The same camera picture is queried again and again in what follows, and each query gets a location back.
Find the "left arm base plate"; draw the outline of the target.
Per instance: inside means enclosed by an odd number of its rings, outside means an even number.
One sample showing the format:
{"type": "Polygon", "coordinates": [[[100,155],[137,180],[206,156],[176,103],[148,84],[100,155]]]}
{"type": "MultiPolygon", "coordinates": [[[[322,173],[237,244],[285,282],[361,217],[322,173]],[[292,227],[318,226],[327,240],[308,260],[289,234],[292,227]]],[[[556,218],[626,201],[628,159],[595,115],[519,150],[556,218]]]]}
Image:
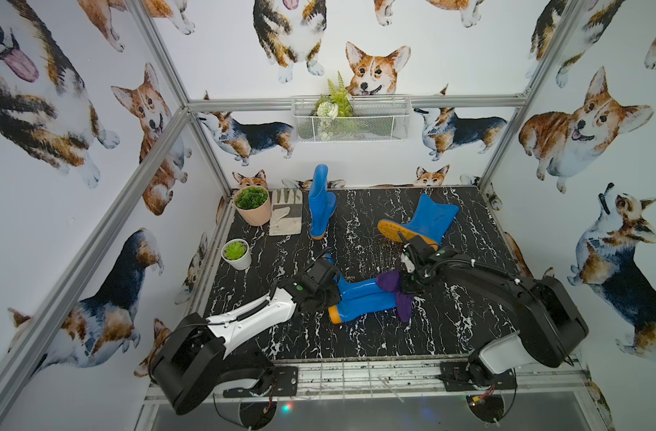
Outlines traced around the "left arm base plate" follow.
{"type": "Polygon", "coordinates": [[[294,397],[298,392],[297,366],[272,366],[237,370],[236,378],[225,382],[222,390],[225,399],[255,399],[263,397],[294,397]]]}

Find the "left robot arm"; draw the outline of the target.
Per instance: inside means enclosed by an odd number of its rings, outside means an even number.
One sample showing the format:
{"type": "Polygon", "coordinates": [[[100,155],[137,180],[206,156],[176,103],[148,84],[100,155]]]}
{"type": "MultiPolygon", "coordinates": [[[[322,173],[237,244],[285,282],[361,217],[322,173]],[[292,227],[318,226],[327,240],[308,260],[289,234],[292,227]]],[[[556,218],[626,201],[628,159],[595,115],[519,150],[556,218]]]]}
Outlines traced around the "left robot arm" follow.
{"type": "Polygon", "coordinates": [[[331,256],[322,256],[231,312],[186,316],[148,359],[149,378],[178,415],[193,411],[212,393],[271,394],[279,382],[274,364],[261,353],[241,355],[236,350],[297,314],[338,305],[339,279],[331,256]]]}

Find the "purple cloth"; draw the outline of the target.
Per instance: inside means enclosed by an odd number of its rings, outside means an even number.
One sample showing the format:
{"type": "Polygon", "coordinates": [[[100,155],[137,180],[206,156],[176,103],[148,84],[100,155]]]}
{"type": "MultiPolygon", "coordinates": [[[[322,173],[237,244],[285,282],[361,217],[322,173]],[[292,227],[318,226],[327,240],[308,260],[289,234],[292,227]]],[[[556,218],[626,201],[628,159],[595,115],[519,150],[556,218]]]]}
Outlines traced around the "purple cloth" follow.
{"type": "Polygon", "coordinates": [[[412,316],[414,295],[404,292],[401,271],[393,270],[377,276],[376,285],[394,296],[395,308],[400,321],[408,323],[412,316]]]}

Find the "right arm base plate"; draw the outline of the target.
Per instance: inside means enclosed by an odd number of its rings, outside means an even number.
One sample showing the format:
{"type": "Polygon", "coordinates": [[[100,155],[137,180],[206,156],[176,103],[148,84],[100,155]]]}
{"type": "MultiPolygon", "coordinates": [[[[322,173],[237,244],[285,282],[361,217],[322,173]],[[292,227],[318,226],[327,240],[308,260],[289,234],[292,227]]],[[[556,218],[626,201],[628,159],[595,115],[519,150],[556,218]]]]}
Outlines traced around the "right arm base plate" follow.
{"type": "Polygon", "coordinates": [[[446,391],[482,391],[494,387],[496,390],[514,390],[516,377],[512,370],[499,375],[491,373],[481,362],[442,361],[438,379],[446,391]]]}

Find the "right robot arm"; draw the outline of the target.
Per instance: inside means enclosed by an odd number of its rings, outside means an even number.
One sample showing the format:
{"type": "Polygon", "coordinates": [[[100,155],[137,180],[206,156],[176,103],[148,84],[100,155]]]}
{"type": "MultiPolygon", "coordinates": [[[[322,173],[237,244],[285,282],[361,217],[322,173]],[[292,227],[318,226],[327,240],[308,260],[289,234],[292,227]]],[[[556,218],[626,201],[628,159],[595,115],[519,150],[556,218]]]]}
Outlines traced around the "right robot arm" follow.
{"type": "Polygon", "coordinates": [[[528,364],[558,368],[572,364],[573,351],[588,335],[588,326],[566,288],[553,276],[522,277],[479,262],[452,248],[435,247],[419,235],[403,243],[405,271],[400,287],[421,296],[440,285],[459,286],[492,300],[511,315],[515,331],[477,348],[465,373],[476,384],[528,364]]]}

